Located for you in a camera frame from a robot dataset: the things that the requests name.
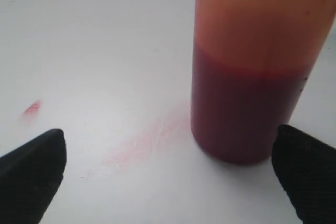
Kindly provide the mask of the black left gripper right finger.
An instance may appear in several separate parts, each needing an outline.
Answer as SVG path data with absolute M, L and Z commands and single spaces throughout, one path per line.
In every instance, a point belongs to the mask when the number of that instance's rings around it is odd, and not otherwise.
M 303 223 L 335 223 L 335 148 L 280 125 L 271 163 Z

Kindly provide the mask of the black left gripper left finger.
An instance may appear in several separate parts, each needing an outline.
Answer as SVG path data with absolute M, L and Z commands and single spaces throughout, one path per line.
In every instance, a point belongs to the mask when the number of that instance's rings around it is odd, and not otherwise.
M 40 223 L 63 180 L 66 142 L 51 129 L 1 157 L 1 223 Z

